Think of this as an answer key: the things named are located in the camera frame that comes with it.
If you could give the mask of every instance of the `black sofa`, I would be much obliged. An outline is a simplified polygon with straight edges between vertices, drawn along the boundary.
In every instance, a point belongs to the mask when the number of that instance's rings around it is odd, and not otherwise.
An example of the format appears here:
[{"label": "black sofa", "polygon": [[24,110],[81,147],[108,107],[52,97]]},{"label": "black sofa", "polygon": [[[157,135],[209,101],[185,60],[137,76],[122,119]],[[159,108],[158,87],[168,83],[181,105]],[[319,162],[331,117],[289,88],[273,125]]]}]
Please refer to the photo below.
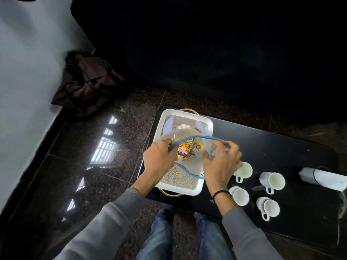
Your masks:
[{"label": "black sofa", "polygon": [[73,0],[71,13],[137,85],[310,122],[346,117],[338,3]]}]

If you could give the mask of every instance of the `black furniture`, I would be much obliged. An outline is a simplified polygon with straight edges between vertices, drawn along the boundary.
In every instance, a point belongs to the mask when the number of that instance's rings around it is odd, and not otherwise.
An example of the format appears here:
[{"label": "black furniture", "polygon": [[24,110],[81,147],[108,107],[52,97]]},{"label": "black furniture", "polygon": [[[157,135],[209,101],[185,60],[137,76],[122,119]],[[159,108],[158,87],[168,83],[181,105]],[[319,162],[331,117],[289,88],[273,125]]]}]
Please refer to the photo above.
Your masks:
[{"label": "black furniture", "polygon": [[98,55],[134,82],[316,123],[344,120],[333,0],[73,0]]},{"label": "black furniture", "polygon": [[[161,107],[155,117],[147,147],[153,142],[156,127],[161,113],[165,109],[178,109],[172,106]],[[213,121],[213,135],[224,140],[231,140],[240,146],[242,160],[253,167],[253,175],[236,183],[232,177],[228,188],[233,185],[246,189],[250,202],[244,210],[256,226],[264,231],[287,236],[302,242],[325,248],[335,247],[339,240],[339,192],[310,185],[299,179],[298,172],[302,167],[320,167],[337,172],[337,156],[332,148],[310,141],[279,135],[233,122],[209,117]],[[141,164],[139,175],[143,173]],[[253,191],[260,186],[259,175],[262,172],[279,172],[286,179],[283,190],[273,195],[265,190]],[[255,205],[258,197],[266,196],[278,202],[279,216],[265,222]],[[197,211],[214,217],[221,215],[211,200],[206,183],[197,196],[180,196],[170,198],[158,188],[148,194],[147,198],[174,205],[178,208]]]}]

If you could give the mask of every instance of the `black bracelet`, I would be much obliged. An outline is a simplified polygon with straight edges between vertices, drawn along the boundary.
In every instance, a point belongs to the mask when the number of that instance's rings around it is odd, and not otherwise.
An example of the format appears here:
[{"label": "black bracelet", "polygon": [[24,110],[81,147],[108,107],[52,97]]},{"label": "black bracelet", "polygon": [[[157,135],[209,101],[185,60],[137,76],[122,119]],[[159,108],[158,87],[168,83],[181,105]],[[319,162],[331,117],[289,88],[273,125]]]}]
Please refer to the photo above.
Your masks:
[{"label": "black bracelet", "polygon": [[214,194],[213,197],[212,197],[212,200],[213,200],[214,203],[215,203],[215,197],[216,197],[216,195],[217,195],[218,193],[221,193],[221,192],[225,192],[225,193],[227,193],[227,194],[229,194],[229,195],[231,196],[230,192],[229,192],[229,191],[226,191],[226,190],[220,190],[220,191],[218,191],[218,192],[215,192],[215,194]]}]

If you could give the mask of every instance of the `hand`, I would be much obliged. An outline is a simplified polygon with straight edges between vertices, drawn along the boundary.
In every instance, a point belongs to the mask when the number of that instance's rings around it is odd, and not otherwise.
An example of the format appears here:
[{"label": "hand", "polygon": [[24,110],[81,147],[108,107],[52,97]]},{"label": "hand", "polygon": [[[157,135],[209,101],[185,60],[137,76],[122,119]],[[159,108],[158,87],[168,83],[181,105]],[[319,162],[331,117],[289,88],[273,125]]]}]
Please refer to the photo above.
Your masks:
[{"label": "hand", "polygon": [[132,188],[138,189],[143,196],[150,192],[178,159],[178,146],[168,153],[171,143],[171,139],[153,142],[143,153],[145,171],[132,185]]},{"label": "hand", "polygon": [[211,196],[220,190],[228,190],[227,184],[231,176],[242,166],[240,158],[242,153],[239,147],[231,141],[211,140],[217,146],[217,155],[210,160],[209,154],[204,151],[202,163],[204,166],[205,181]]}]

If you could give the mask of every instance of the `white wall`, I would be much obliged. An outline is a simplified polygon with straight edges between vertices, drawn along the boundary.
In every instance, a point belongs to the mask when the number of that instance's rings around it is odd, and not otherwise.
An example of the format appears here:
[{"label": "white wall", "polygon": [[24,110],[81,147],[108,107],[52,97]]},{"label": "white wall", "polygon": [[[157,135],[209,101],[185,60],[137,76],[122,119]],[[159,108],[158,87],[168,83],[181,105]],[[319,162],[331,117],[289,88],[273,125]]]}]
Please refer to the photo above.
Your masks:
[{"label": "white wall", "polygon": [[0,0],[0,211],[60,111],[66,51],[92,50],[71,1]]}]

